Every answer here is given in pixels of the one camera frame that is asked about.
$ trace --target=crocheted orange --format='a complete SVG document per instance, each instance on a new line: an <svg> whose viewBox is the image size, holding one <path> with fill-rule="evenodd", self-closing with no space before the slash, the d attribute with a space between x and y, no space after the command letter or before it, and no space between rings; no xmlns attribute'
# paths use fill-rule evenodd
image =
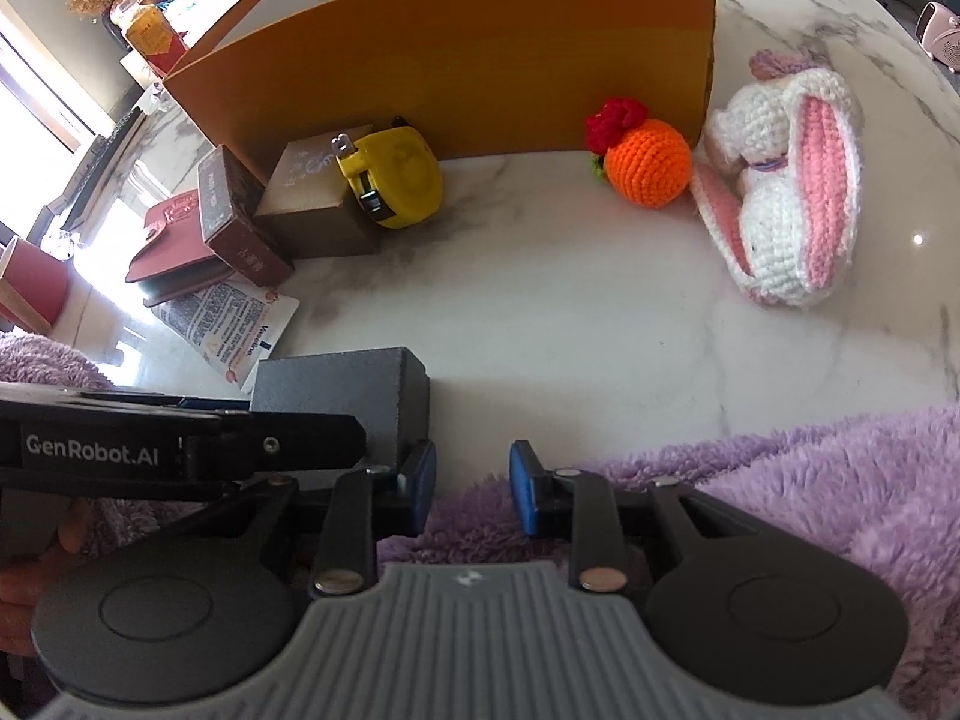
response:
<svg viewBox="0 0 960 720"><path fill-rule="evenodd" d="M587 119L587 148L599 157L613 189L644 208L661 208L690 183L693 156L683 135L648 119L636 100L607 100Z"/></svg>

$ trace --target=white crocheted toy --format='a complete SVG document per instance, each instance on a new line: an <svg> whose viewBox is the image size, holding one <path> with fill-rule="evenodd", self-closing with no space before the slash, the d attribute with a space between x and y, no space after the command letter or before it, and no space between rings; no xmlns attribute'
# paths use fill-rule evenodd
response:
<svg viewBox="0 0 960 720"><path fill-rule="evenodd" d="M851 263L862 111L842 77L809 56L760 52L751 71L758 82L710 114L712 167L694 167L690 190L746 295L809 306ZM737 177L739 196L724 175Z"/></svg>

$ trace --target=white marble surface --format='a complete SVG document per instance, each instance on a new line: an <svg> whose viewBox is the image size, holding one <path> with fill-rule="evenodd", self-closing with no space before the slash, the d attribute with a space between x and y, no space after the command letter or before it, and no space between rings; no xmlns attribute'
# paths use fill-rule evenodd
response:
<svg viewBox="0 0 960 720"><path fill-rule="evenodd" d="M597 183L584 153L496 156L446 165L442 213L380 255L299 263L283 290L301 309L277 353L412 348L433 380L445 488L506 469L519 437L574 464L956 400L957 95L875 1L719 0L714 103L750 80L753 52L797 46L828 55L866 111L856 262L816 308L747 302L687 197L644 211ZM229 392L122 284L138 214L162 196L144 173L181 189L205 148L179 114L150 121L104 195L112 226L78 252L120 305L118 332L87 333L107 338L99 356L120 383ZM79 303L82 336L107 326Z"/></svg>

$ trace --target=finger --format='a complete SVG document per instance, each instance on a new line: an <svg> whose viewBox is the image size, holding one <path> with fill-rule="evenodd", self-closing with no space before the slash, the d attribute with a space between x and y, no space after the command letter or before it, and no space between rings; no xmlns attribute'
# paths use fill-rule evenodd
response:
<svg viewBox="0 0 960 720"><path fill-rule="evenodd" d="M59 541L47 547L40 555L40 566L47 573L48 581L56 581L83 562L83 557L67 552Z"/></svg>
<svg viewBox="0 0 960 720"><path fill-rule="evenodd" d="M6 568L8 565L20 565L24 562L37 562L39 555L11 555L6 560L4 560L3 567Z"/></svg>
<svg viewBox="0 0 960 720"><path fill-rule="evenodd" d="M59 543L71 555L76 555L83 549L93 515L93 505L88 500L76 498L56 527Z"/></svg>
<svg viewBox="0 0 960 720"><path fill-rule="evenodd" d="M30 638L33 607L0 604L0 638Z"/></svg>
<svg viewBox="0 0 960 720"><path fill-rule="evenodd" d="M50 570L36 560L0 571L0 601L32 607L50 584Z"/></svg>
<svg viewBox="0 0 960 720"><path fill-rule="evenodd" d="M9 655L19 655L23 658L34 658L37 650L34 649L34 642L28 638L3 638L0 637L0 652Z"/></svg>

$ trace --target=metal screw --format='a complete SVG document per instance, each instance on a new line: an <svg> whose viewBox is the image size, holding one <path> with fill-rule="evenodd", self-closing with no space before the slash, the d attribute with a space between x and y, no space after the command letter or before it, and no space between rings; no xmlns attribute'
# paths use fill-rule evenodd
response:
<svg viewBox="0 0 960 720"><path fill-rule="evenodd" d="M349 595L361 589L363 577L349 568L328 568L317 577L314 586L328 595Z"/></svg>
<svg viewBox="0 0 960 720"><path fill-rule="evenodd" d="M627 575L616 568L598 565L580 572L580 586L589 592L616 592L627 584Z"/></svg>
<svg viewBox="0 0 960 720"><path fill-rule="evenodd" d="M341 132L332 138L330 140L330 148L333 148L333 153L338 157L350 156L354 151L357 151L357 147L354 146L353 141L346 132Z"/></svg>

